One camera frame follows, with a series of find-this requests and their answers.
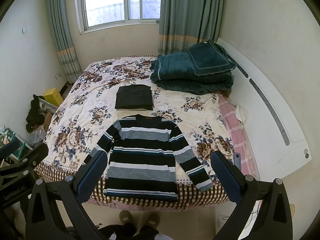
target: black cloth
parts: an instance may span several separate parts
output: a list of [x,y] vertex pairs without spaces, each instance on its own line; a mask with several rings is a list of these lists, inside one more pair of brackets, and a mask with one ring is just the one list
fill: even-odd
[[119,87],[115,109],[153,110],[151,87],[143,84]]
[[29,110],[28,116],[26,118],[26,130],[28,133],[31,133],[33,131],[33,126],[44,124],[44,115],[40,112],[39,106],[39,98],[44,100],[44,97],[33,95],[33,98],[34,99],[31,101],[31,109]]
[[[68,228],[69,234],[74,239],[80,239],[73,227]],[[109,225],[103,228],[99,228],[100,233],[102,233],[107,239],[113,233],[116,233],[116,240],[154,240],[155,236],[159,233],[158,230],[150,227],[144,226],[140,229],[140,233],[136,236],[133,236],[137,230],[135,226],[131,223],[126,223],[122,225]]]

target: sweater sleeve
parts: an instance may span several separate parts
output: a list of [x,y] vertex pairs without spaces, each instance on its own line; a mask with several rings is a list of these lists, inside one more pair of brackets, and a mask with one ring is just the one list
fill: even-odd
[[177,125],[175,125],[171,130],[169,143],[173,150],[175,159],[186,172],[196,188],[201,192],[211,188],[211,179],[202,164],[193,154],[191,147]]
[[87,155],[83,164],[87,164],[91,158],[100,150],[108,153],[113,146],[113,143],[121,139],[121,125],[119,120],[115,121],[101,136],[95,147]]

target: black pants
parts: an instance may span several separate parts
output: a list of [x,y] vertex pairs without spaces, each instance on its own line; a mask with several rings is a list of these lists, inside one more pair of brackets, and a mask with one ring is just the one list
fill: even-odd
[[155,236],[159,233],[158,230],[150,227],[144,226],[140,229],[140,233],[136,236],[133,236],[137,230],[135,226],[131,223],[126,223],[122,225],[110,225],[103,228],[100,228],[99,231],[108,238],[113,233],[116,233],[116,240],[154,240]]

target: bed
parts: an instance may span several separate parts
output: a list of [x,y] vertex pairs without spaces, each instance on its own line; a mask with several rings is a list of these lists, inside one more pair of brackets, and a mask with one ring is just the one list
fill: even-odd
[[[74,174],[103,132],[115,120],[133,114],[160,115],[177,123],[205,167],[213,187],[199,192],[176,164],[179,190],[176,203],[108,197],[103,194],[106,169],[91,195],[91,203],[127,210],[180,211],[228,201],[210,166],[210,155],[217,149],[231,162],[234,153],[240,154],[242,172],[255,176],[252,156],[235,107],[219,93],[195,96],[157,87],[150,80],[152,70],[149,69],[155,59],[153,56],[122,57],[94,62],[87,67],[49,126],[45,138],[49,155],[36,167],[45,181],[59,181]],[[118,88],[131,84],[151,86],[153,111],[117,111],[114,108]]]

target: gray-green curtain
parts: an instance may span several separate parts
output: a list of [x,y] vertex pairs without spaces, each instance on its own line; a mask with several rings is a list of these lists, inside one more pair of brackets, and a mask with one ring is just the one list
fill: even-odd
[[217,41],[223,0],[161,0],[159,55],[184,51],[191,45]]
[[73,84],[82,70],[69,30],[66,0],[47,0],[47,6],[58,56],[68,82]]

